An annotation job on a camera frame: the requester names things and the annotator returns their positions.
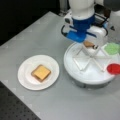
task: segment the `blue robot part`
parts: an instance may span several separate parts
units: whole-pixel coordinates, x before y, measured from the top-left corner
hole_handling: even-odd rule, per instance
[[[72,29],[75,29],[76,32],[70,30],[69,33],[67,34],[67,38],[79,43],[84,42],[86,35],[88,34],[87,29],[89,29],[90,26],[94,24],[94,22],[95,22],[95,15],[85,20],[73,19],[73,27],[72,26],[70,27]]]

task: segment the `green object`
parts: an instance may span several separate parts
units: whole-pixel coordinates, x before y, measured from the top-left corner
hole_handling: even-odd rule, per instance
[[[109,55],[115,55],[120,52],[120,46],[116,43],[108,43],[104,49]]]

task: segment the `red object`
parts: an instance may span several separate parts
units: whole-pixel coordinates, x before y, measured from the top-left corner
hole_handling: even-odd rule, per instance
[[[120,65],[116,63],[110,64],[107,67],[107,71],[112,75],[118,75],[120,74]]]

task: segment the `gray table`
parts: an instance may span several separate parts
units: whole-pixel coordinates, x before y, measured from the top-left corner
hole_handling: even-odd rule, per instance
[[[60,33],[63,23],[49,12],[1,46],[1,82],[42,120],[120,120],[119,76],[105,88],[89,91],[76,86],[65,71],[63,56],[72,42]],[[24,60],[39,54],[56,59],[60,75],[50,88],[30,91],[20,85],[17,72]]]

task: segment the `bread slice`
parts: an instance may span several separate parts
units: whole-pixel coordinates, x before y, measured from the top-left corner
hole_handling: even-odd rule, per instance
[[[40,82],[43,82],[45,78],[49,76],[51,71],[43,65],[39,65],[31,74]]]
[[[83,44],[85,45],[85,47],[94,47],[94,44],[89,41],[84,41]]]

